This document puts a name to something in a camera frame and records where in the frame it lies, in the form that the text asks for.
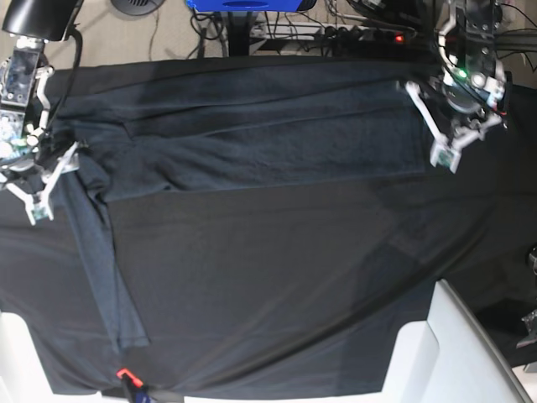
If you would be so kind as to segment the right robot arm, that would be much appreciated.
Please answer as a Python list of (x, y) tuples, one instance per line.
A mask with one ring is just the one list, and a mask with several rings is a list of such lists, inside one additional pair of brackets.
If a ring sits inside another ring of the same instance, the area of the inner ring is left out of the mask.
[(74, 83), (70, 76), (57, 103), (45, 93), (55, 69), (44, 54), (49, 42), (74, 39), (73, 66), (83, 39), (75, 20), (80, 1), (12, 1), (2, 30), (16, 39), (1, 64), (1, 187), (23, 204), (30, 223), (53, 219), (51, 194), (59, 178), (79, 167), (79, 144), (52, 125)]

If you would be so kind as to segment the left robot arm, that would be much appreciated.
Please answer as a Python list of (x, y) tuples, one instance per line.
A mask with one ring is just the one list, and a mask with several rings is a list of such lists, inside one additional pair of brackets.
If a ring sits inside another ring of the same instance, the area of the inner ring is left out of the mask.
[(430, 163), (456, 172), (462, 151), (505, 123), (511, 79), (496, 56), (495, 1), (418, 1), (439, 70), (404, 89), (433, 137)]

